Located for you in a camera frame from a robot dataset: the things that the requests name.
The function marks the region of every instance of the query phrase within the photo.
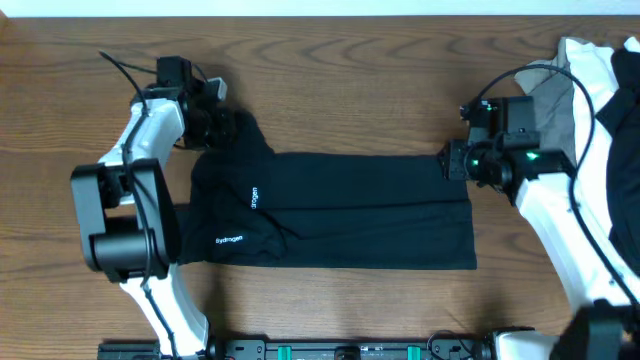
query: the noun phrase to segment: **black pants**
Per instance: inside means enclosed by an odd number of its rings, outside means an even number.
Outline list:
[[[435,156],[274,154],[255,119],[192,173],[181,262],[475,269],[464,182]]]

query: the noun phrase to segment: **gray cloth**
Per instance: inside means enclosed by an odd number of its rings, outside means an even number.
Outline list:
[[[553,60],[537,60],[531,64],[554,65],[570,71],[565,47],[567,39],[582,44],[588,43],[579,38],[563,37],[558,44],[558,55]],[[535,69],[516,74],[515,80],[525,94],[533,96],[536,129],[540,131],[540,147],[563,150],[575,165],[577,161],[571,79],[551,70]]]

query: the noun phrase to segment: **wooden surface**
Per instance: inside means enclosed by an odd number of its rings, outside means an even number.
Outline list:
[[[0,358],[89,359],[105,339],[153,339],[128,296],[85,266],[69,176],[120,136],[131,63],[180,54],[223,76],[277,151],[432,154],[464,136],[458,105],[560,36],[620,45],[631,17],[12,19],[0,42]],[[148,75],[136,74],[143,84]],[[506,81],[495,95],[519,93]],[[197,154],[165,171],[189,196]],[[506,198],[469,187],[477,271],[183,267],[223,337],[424,338],[530,325],[559,333],[567,301]]]

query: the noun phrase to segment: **printed logo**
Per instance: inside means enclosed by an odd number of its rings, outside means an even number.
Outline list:
[[[251,193],[251,208],[255,209],[258,207],[258,188],[253,188]]]
[[[236,236],[236,237],[232,237],[232,238],[216,239],[216,244],[224,244],[226,242],[238,242],[238,241],[240,241],[242,239],[243,239],[242,235]]]

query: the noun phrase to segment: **black fabric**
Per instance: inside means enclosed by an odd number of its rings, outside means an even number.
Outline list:
[[[610,240],[640,275],[640,54],[618,50],[611,64],[620,89],[598,113],[612,135],[607,160]]]
[[[193,169],[182,263],[476,268],[466,184],[435,156],[275,154],[236,117],[233,147]]]

